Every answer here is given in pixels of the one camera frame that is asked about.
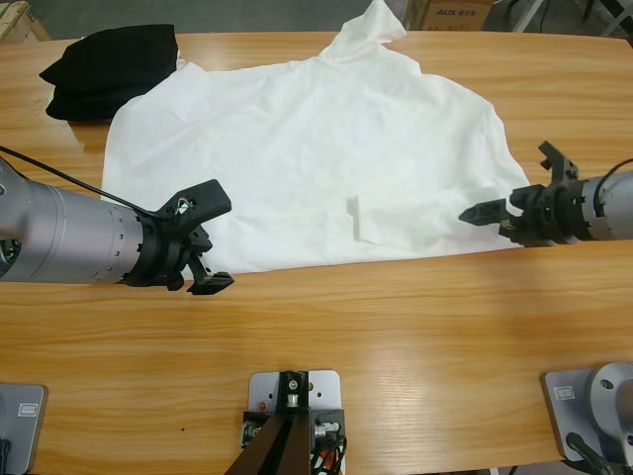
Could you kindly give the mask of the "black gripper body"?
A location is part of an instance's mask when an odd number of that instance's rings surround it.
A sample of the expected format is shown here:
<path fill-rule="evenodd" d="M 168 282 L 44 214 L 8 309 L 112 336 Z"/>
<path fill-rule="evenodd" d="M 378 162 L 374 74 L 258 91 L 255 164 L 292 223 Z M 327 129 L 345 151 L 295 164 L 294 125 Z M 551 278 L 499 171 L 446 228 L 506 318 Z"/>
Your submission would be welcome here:
<path fill-rule="evenodd" d="M 166 221 L 141 218 L 142 242 L 138 260 L 124 275 L 122 284 L 132 287 L 161 286 L 176 291 L 184 285 L 182 270 L 192 254 L 189 234 L 202 226 L 201 219 L 185 216 Z"/>
<path fill-rule="evenodd" d="M 531 185 L 515 189 L 509 203 L 521 211 L 501 220 L 499 234 L 524 247 L 571 244 L 588 239 L 583 214 L 585 182 Z"/>

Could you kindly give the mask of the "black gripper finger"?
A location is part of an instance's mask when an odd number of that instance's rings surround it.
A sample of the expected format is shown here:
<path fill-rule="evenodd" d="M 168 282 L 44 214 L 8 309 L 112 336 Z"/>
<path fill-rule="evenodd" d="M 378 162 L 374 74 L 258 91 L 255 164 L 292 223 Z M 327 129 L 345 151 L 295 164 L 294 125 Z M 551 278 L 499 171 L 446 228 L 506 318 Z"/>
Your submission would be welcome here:
<path fill-rule="evenodd" d="M 209 270 L 199 254 L 190 256 L 188 267 L 193 275 L 193 283 L 187 292 L 192 295 L 215 295 L 234 283 L 233 277 L 227 272 L 213 273 Z"/>
<path fill-rule="evenodd" d="M 204 254 L 213 247 L 209 234 L 202 227 L 196 227 L 189 234 L 189 241 L 192 253 Z"/>
<path fill-rule="evenodd" d="M 507 213 L 505 199 L 480 202 L 468 209 L 471 215 L 503 215 Z"/>
<path fill-rule="evenodd" d="M 479 209 L 468 209 L 459 215 L 459 220 L 477 227 L 499 224 L 510 220 L 510 213 L 506 210 L 482 211 Z"/>

